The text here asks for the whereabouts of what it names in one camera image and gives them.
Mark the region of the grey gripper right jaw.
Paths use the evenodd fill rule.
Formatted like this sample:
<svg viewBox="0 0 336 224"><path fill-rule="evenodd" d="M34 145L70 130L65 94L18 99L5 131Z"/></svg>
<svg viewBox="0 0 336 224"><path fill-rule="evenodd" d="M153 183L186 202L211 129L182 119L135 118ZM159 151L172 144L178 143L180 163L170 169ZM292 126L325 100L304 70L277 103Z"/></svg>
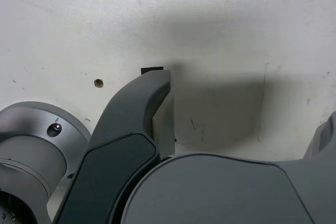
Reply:
<svg viewBox="0 0 336 224"><path fill-rule="evenodd" d="M335 223L335 115L302 159L174 156L147 173L122 223Z"/></svg>

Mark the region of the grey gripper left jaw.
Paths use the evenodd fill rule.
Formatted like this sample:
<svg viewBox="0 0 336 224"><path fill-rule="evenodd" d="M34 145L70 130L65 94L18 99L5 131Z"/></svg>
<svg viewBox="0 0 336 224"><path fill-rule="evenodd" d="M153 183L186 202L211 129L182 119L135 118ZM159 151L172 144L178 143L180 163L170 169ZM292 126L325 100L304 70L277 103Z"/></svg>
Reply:
<svg viewBox="0 0 336 224"><path fill-rule="evenodd" d="M54 223L120 223L133 189L161 161L152 119L170 89L170 72L153 70L112 97Z"/></svg>

